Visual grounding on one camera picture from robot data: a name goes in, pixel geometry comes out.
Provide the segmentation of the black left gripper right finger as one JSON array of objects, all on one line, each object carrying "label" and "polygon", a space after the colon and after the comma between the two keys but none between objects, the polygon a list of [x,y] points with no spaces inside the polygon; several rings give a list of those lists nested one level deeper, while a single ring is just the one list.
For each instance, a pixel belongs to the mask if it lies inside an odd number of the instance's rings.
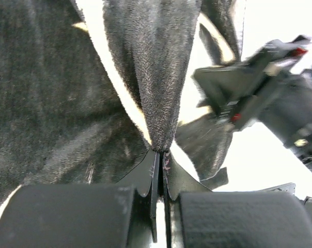
[{"label": "black left gripper right finger", "polygon": [[167,247],[185,247],[180,194],[185,192],[211,192],[194,179],[174,159],[171,152],[162,157],[163,196],[165,207]]}]

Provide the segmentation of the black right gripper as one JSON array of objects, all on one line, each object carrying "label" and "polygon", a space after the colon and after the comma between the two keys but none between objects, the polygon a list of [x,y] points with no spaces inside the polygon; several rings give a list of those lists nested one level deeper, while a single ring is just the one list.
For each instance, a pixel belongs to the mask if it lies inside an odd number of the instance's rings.
[{"label": "black right gripper", "polygon": [[263,123],[312,171],[312,65],[301,66],[311,38],[271,40],[243,63],[196,69],[193,79],[218,122]]}]

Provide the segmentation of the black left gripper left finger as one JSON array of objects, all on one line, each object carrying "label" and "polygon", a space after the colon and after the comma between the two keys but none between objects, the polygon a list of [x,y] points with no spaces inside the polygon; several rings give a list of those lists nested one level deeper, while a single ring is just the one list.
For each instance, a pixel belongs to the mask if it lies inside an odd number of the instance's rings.
[{"label": "black left gripper left finger", "polygon": [[157,243],[156,211],[159,197],[160,154],[149,149],[144,158],[128,174],[121,178],[118,185],[134,185],[138,194],[147,201],[152,240]]}]

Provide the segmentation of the black floral plush pillowcase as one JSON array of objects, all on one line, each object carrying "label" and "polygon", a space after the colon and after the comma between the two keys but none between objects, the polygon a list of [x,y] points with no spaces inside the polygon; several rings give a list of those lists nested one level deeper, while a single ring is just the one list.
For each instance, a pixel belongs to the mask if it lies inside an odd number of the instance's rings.
[{"label": "black floral plush pillowcase", "polygon": [[240,58],[233,1],[0,1],[0,218],[39,183],[115,183],[148,149],[210,189],[231,132],[191,79]]}]

